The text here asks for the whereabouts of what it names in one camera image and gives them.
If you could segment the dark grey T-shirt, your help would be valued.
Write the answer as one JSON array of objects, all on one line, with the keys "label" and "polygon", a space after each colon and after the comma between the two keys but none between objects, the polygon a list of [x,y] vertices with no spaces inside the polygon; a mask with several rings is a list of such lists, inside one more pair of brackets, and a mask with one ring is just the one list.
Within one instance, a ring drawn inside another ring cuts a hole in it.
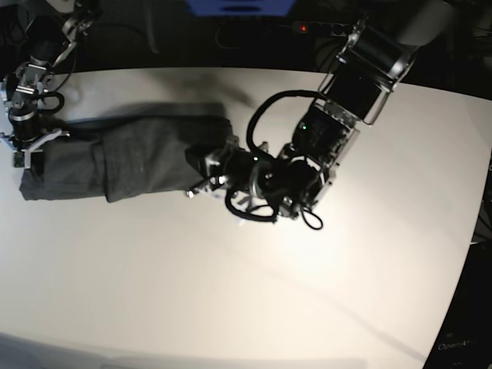
[{"label": "dark grey T-shirt", "polygon": [[222,148],[233,134],[220,103],[141,103],[58,126],[68,135],[44,144],[22,174],[26,201],[186,191],[204,178],[186,154]]}]

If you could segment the black power strip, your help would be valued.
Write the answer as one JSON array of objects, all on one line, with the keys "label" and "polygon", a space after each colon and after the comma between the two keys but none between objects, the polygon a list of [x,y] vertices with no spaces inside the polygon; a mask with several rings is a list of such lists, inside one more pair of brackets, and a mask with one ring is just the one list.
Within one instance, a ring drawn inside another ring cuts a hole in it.
[{"label": "black power strip", "polygon": [[303,22],[295,21],[291,24],[291,29],[302,35],[314,37],[347,37],[353,30],[352,24],[333,23],[333,22]]}]

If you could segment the blue plastic box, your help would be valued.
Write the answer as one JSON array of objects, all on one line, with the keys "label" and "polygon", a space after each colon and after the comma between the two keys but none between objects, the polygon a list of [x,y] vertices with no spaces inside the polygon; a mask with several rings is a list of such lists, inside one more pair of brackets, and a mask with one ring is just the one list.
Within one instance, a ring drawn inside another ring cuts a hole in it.
[{"label": "blue plastic box", "polygon": [[274,16],[284,17],[294,0],[188,0],[190,9],[202,17],[208,16]]}]

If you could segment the black OpenArm case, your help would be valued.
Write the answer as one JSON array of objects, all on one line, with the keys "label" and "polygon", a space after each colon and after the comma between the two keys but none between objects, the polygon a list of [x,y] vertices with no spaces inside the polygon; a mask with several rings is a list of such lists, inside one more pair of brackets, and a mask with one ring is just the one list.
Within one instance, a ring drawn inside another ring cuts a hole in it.
[{"label": "black OpenArm case", "polygon": [[491,243],[472,244],[425,368],[491,367]]}]

